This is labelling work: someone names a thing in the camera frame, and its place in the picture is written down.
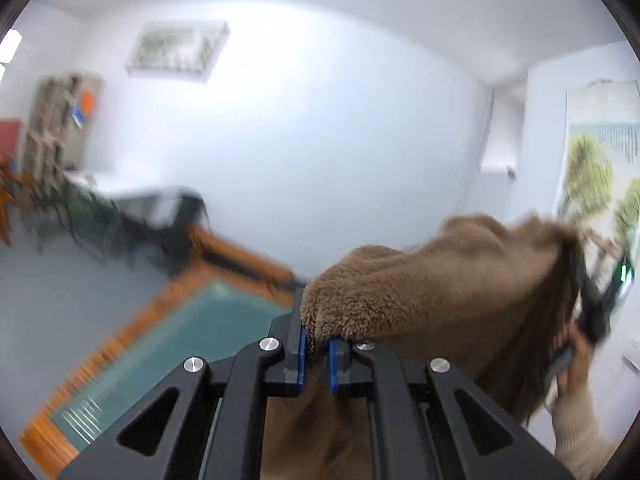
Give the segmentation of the person's right hand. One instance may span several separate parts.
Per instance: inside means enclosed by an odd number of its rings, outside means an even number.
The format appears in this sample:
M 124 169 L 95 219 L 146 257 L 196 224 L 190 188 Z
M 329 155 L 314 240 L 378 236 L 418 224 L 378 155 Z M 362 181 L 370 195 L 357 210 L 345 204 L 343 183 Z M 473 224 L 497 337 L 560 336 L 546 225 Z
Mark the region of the person's right hand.
M 570 365 L 556 376 L 558 396 L 578 393 L 588 386 L 593 346 L 575 321 L 566 324 L 553 339 L 553 349 L 569 344 L 574 349 Z

